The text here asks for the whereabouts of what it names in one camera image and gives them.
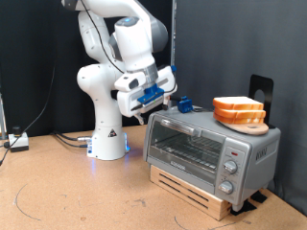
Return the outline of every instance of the table surface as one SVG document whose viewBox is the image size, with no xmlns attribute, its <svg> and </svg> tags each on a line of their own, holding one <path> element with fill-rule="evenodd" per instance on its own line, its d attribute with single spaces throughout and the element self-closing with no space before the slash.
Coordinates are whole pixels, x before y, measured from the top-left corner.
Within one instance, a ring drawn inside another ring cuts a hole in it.
<svg viewBox="0 0 307 230">
<path fill-rule="evenodd" d="M 131 151 L 115 161 L 86 157 L 53 136 L 9 152 L 0 168 L 1 229 L 307 229 L 307 218 L 268 190 L 263 204 L 251 202 L 256 210 L 214 220 L 150 181 L 145 126 L 124 131 Z"/>
</svg>

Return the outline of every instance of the toaster oven handle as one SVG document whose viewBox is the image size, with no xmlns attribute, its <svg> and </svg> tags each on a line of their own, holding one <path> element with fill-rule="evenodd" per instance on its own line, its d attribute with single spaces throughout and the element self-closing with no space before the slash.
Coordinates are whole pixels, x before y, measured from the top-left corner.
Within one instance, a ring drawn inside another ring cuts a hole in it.
<svg viewBox="0 0 307 230">
<path fill-rule="evenodd" d="M 180 132 L 184 132 L 184 133 L 186 133 L 188 135 L 191 135 L 191 136 L 200 136 L 201 135 L 201 131 L 200 130 L 197 130 L 197 129 L 193 128 L 193 127 L 182 125 L 180 123 L 174 123 L 174 122 L 171 122 L 171 121 L 163 119 L 161 121 L 161 124 L 164 127 L 168 127 L 168 128 L 180 131 Z"/>
</svg>

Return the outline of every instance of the black stand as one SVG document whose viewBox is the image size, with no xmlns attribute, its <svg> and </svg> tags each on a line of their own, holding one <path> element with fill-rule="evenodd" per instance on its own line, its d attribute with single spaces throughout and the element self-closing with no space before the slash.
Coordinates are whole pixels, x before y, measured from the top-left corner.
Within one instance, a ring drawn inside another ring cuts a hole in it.
<svg viewBox="0 0 307 230">
<path fill-rule="evenodd" d="M 272 81 L 272 79 L 264 78 L 257 75 L 252 75 L 250 77 L 248 97 L 251 99 L 255 99 L 255 94 L 259 89 L 262 90 L 262 92 L 265 94 L 264 110 L 266 110 L 267 112 L 265 124 L 267 124 L 269 128 L 274 128 L 274 126 L 269 124 L 273 87 L 274 82 Z"/>
</svg>

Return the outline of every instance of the toaster oven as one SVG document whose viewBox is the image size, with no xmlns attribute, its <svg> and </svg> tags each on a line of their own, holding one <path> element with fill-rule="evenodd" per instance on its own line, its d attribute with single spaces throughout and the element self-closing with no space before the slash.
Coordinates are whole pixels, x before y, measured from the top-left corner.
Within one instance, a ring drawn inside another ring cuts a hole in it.
<svg viewBox="0 0 307 230">
<path fill-rule="evenodd" d="M 244 201 L 273 179 L 280 130 L 253 136 L 225 127 L 212 112 L 181 113 L 176 107 L 150 116 L 144 160 L 232 203 Z"/>
</svg>

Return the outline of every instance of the bread slice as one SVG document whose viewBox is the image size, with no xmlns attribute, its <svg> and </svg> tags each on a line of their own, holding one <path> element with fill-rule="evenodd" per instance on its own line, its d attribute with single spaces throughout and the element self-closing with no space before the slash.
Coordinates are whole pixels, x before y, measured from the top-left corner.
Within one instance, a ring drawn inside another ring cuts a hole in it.
<svg viewBox="0 0 307 230">
<path fill-rule="evenodd" d="M 263 104 L 248 97 L 221 97 L 213 99 L 213 105 L 228 110 L 263 110 Z"/>
<path fill-rule="evenodd" d="M 219 122 L 226 124 L 263 124 L 263 118 L 242 118 L 242 119 L 233 119 L 233 118 L 225 118 L 222 117 L 215 112 L 213 113 L 213 117 Z"/>
<path fill-rule="evenodd" d="M 214 112 L 225 118 L 243 119 L 243 118 L 265 118 L 265 110 L 227 110 L 216 107 Z"/>
</svg>

